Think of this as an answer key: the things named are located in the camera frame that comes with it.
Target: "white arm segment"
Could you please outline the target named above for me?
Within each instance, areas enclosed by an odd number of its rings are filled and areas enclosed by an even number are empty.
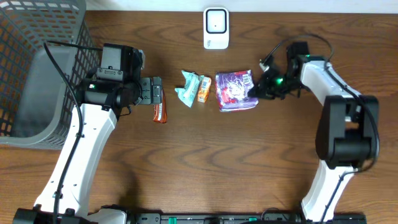
[[[313,222],[319,222],[321,220],[325,207],[329,203],[330,197],[337,186],[340,176],[345,172],[351,172],[353,170],[354,169],[351,166],[336,167],[332,170],[329,169],[325,161],[319,162],[317,174],[315,174],[310,191],[301,201],[305,219],[312,220]],[[326,213],[324,219],[325,222],[333,219],[336,204],[343,193],[344,188],[353,176],[354,174],[347,174],[344,176],[344,179]]]
[[[65,176],[58,212],[63,214],[67,208],[72,208],[75,210],[76,216],[86,218],[91,184],[98,161],[109,135],[115,128],[117,119],[112,110],[102,110],[100,105],[82,104],[80,109],[85,124],[83,127],[84,137],[80,138]],[[57,190],[62,170],[75,142],[78,128],[79,119],[77,110],[74,108],[67,140],[57,165],[49,182],[35,202],[35,205],[41,205],[41,211],[53,212],[53,195]]]
[[[303,85],[307,86],[313,94],[318,98],[322,104],[325,102],[326,96],[340,95],[344,98],[352,98],[349,93],[341,89],[341,87],[330,78],[329,74],[323,69],[325,61],[311,61],[303,64],[301,69],[300,80]],[[328,63],[330,73],[337,78],[343,85],[347,85],[344,80],[333,70],[331,63]],[[348,88],[354,92],[357,96],[360,93],[353,88]]]
[[[353,96],[343,90],[332,78],[330,78],[329,74],[324,70],[324,64],[325,61],[322,60],[311,61],[303,64],[300,75],[300,80],[303,85],[313,92],[322,106],[325,102],[326,96],[341,95],[344,98],[352,98]],[[344,80],[333,70],[331,63],[328,63],[328,66],[330,73],[343,85],[346,85]],[[357,96],[360,95],[358,91],[348,85],[347,87]],[[304,216],[307,220],[312,220],[313,222],[320,221],[323,212],[325,211],[325,207],[337,186],[340,175],[352,170],[353,168],[351,166],[336,167],[334,170],[331,170],[325,161],[320,161],[311,189],[301,203]],[[344,180],[342,181],[327,211],[324,221],[333,219],[336,204],[353,175],[354,174],[348,174],[344,177]]]

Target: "gray basket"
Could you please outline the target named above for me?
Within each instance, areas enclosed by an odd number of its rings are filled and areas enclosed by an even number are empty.
[[[61,149],[72,116],[72,98],[50,63],[44,40],[93,47],[84,22],[84,0],[0,2],[0,144]],[[74,87],[99,64],[98,53],[50,47]]]

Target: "teal package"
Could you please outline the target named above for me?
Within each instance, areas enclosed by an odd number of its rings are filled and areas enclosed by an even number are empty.
[[[176,88],[178,98],[187,106],[191,107],[195,96],[197,95],[200,82],[203,79],[203,75],[199,76],[192,72],[181,71],[185,77],[184,88]]]

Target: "purple snack bag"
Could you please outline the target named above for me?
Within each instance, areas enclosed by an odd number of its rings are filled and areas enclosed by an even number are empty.
[[[258,98],[248,97],[253,88],[251,70],[216,74],[216,96],[221,112],[246,110],[255,107]]]

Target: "wooden table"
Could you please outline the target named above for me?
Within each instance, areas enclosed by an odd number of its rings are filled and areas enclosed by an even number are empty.
[[[122,117],[107,142],[91,190],[90,210],[117,203],[165,213],[262,212],[295,209],[318,165],[315,132],[322,110],[309,93],[262,100],[255,109],[220,113],[214,85],[205,103],[188,108],[174,88],[181,70],[214,77],[252,69],[282,39],[304,32],[336,48],[335,70],[355,89],[379,99],[381,155],[370,172],[347,186],[337,212],[364,212],[369,223],[398,218],[398,17],[365,14],[231,13],[226,50],[203,48],[200,12],[87,12],[97,46],[143,49],[143,77],[161,76],[168,123],[152,121],[138,106]],[[317,40],[313,54],[328,53]],[[285,67],[285,53],[275,54]],[[0,148],[0,223],[31,208],[47,183],[59,151]]]

